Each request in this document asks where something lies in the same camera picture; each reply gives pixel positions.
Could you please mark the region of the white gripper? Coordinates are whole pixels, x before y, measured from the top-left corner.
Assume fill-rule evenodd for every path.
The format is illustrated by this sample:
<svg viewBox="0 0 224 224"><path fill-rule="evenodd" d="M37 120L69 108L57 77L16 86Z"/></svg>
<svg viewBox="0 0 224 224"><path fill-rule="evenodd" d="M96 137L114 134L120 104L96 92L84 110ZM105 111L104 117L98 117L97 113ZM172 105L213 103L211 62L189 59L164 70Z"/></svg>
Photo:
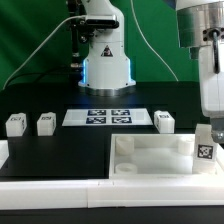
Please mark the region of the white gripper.
<svg viewBox="0 0 224 224"><path fill-rule="evenodd" d="M214 72L211 46L199 50L199 80L202 112L210 117L213 141L224 144L224 44L219 45L220 72Z"/></svg>

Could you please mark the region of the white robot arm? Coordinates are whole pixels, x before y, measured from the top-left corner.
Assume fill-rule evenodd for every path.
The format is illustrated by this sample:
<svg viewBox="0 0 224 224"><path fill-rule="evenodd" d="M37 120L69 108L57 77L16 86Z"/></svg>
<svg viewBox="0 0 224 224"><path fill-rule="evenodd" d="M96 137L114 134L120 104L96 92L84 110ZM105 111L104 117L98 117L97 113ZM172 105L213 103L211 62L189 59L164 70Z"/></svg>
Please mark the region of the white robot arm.
<svg viewBox="0 0 224 224"><path fill-rule="evenodd" d="M201 107L211 136L224 143L224 0L164 0L176 11L179 46L198 61ZM71 66L79 86L96 95L117 95L135 85L124 52L124 16L110 0L67 0Z"/></svg>

